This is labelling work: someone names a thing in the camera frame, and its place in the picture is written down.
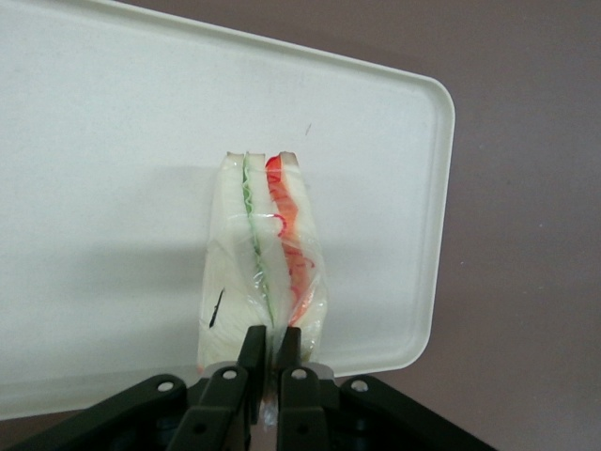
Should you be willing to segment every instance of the tomato slice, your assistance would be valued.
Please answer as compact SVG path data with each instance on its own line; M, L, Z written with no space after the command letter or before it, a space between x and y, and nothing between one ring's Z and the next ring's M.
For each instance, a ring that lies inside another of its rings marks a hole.
M270 158L265 168L271 200L275 202L282 217L283 228L278 236L282 240L285 262L290 274L290 290L293 294L292 318L288 325L294 326L309 306L311 283L307 266L313 268L315 263L302 254L301 241L296 230L299 208L285 185L282 158L279 155Z

